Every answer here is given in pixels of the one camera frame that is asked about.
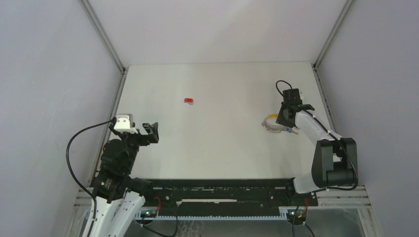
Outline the keyring bunch with coloured tags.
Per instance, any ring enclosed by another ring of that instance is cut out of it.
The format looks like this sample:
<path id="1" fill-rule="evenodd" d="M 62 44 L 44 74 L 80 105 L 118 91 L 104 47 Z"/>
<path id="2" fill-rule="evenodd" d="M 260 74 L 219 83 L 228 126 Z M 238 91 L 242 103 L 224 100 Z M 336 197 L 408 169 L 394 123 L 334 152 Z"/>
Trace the keyring bunch with coloured tags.
<path id="1" fill-rule="evenodd" d="M 298 134 L 296 131 L 293 130 L 293 128 L 286 127 L 281 124 L 276 123 L 277 114 L 270 114 L 262 121 L 261 125 L 271 133 L 281 133 L 281 132 L 287 132 L 287 133 L 293 133 Z"/>

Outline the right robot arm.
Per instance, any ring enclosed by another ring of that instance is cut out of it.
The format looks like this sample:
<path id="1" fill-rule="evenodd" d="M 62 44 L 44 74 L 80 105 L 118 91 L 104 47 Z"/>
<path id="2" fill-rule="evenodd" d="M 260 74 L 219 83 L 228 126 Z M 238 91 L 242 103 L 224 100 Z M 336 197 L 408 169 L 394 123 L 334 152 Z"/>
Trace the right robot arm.
<path id="1" fill-rule="evenodd" d="M 297 88 L 281 92 L 283 101 L 276 123 L 300 129 L 314 144 L 311 170 L 293 179 L 286 191 L 286 201 L 299 205 L 305 193 L 326 189 L 351 191 L 358 187 L 357 145 L 354 139 L 344 138 L 328 129 L 315 115 L 312 105 L 304 104 Z"/>

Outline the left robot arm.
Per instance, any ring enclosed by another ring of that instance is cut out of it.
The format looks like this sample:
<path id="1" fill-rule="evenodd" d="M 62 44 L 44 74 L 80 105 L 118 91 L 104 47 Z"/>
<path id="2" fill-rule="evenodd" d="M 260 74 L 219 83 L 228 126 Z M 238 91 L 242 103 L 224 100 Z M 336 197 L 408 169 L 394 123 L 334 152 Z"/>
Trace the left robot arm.
<path id="1" fill-rule="evenodd" d="M 144 123 L 146 134 L 141 134 L 133 123 L 128 124 L 127 131 L 116 129 L 118 121 L 114 118 L 109 123 L 109 129 L 117 138 L 103 147 L 84 237 L 124 236 L 135 214 L 155 198 L 150 181 L 131 178 L 130 174 L 139 148 L 158 143 L 159 124 Z"/>

